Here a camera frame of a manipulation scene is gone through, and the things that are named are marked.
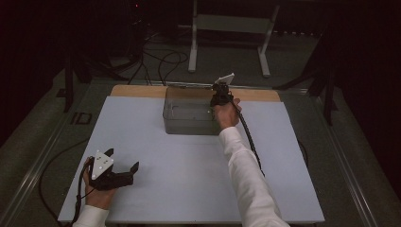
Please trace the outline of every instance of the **transparent container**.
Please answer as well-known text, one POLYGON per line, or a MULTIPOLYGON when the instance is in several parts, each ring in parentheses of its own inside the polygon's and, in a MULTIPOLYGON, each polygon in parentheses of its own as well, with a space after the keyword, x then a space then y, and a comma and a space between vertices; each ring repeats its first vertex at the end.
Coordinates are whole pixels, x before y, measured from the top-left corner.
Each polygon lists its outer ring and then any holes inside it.
POLYGON ((218 135, 220 128, 210 107, 214 93, 210 87, 168 87, 163 109, 166 133, 218 135))

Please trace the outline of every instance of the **hand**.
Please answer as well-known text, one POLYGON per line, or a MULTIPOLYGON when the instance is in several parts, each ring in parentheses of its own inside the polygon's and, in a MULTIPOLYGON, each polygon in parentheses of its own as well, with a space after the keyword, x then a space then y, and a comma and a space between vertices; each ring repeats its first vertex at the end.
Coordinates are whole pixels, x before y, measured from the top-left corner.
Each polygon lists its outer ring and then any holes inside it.
POLYGON ((89 169, 86 168, 85 173, 83 174, 83 181, 85 181, 85 197, 86 204, 91 205, 103 210, 108 210, 110 205, 112 204, 113 196, 117 191, 117 188, 108 190, 108 191, 99 191, 94 189, 89 185, 89 169))
MULTIPOLYGON (((233 100, 234 104, 236 107, 241 111, 242 108, 238 106, 238 103, 241 100, 239 98, 235 98, 233 100)), ((224 106, 219 106, 216 105, 214 107, 215 110, 215 117, 216 120, 218 121, 220 128, 222 130, 235 126, 239 122, 238 114, 236 113, 236 110, 230 102, 225 104, 224 106)))

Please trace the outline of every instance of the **white tabletop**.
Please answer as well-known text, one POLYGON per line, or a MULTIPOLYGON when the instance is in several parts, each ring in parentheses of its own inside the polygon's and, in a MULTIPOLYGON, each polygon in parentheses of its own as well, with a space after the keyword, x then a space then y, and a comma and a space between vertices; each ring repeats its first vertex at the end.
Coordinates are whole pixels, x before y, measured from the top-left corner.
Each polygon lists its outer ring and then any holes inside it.
MULTIPOLYGON (((281 102, 242 101, 262 168, 291 223, 324 221, 287 110, 281 102)), ((108 216, 116 223, 239 223, 235 192, 217 136, 165 131, 163 98, 109 96, 59 216, 74 215, 78 175, 88 156, 114 148, 113 172, 140 162, 134 184, 120 188, 108 216)), ((238 124, 244 140, 245 131, 238 124)))

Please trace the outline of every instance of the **white sleeve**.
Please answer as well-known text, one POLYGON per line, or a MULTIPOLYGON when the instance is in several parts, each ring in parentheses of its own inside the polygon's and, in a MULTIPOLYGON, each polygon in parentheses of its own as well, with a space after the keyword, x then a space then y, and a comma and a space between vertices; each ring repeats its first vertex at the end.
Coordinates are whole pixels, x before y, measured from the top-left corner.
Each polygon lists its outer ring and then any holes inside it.
POLYGON ((223 130, 219 139, 228 160, 230 178, 245 227, 289 226, 271 195, 253 152, 244 146, 236 127, 223 130))
POLYGON ((105 227, 108 210, 85 205, 73 227, 105 227))

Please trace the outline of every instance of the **metal leg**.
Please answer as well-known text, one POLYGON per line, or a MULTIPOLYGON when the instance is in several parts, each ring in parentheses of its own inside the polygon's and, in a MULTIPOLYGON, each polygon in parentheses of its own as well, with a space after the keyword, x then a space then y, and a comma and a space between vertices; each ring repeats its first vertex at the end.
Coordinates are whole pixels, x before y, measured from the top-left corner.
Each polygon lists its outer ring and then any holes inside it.
POLYGON ((275 19, 277 18, 277 14, 278 14, 278 10, 280 9, 280 6, 276 6, 274 8, 274 12, 270 18, 270 25, 268 28, 268 31, 266 32, 266 38, 265 38, 265 42, 263 42, 262 46, 259 46, 257 48, 257 53, 259 55, 259 61, 260 61, 260 66, 262 68, 262 76, 264 78, 269 78, 270 77, 270 70, 269 70, 269 66, 268 66, 268 61, 266 59, 266 49, 268 48, 268 44, 269 44, 269 40, 271 37, 271 33, 273 32, 273 28, 274 28, 274 22, 275 19))
POLYGON ((317 75, 320 74, 322 71, 323 70, 321 68, 317 68, 317 69, 311 70, 310 72, 303 72, 300 77, 293 79, 285 84, 273 86, 272 89, 273 90, 286 90, 286 89, 291 88, 301 82, 304 82, 307 79, 317 77, 317 75))
POLYGON ((192 17, 192 45, 191 45, 191 53, 189 54, 189 66, 188 72, 195 73, 197 69, 197 54, 198 54, 198 43, 197 43, 197 6, 198 1, 194 0, 194 12, 192 17))
POLYGON ((336 76, 336 72, 334 69, 329 72, 328 78, 327 78, 327 86, 326 86, 326 94, 325 94, 325 101, 324 101, 324 109, 323 109, 323 115, 324 118, 326 119, 327 123, 329 125, 333 125, 333 122, 331 121, 331 112, 333 110, 333 93, 334 93, 334 79, 336 76))
POLYGON ((64 112, 67 113, 70 110, 71 105, 74 102, 74 88, 73 88, 73 63, 71 56, 70 46, 66 46, 65 54, 65 106, 64 112))

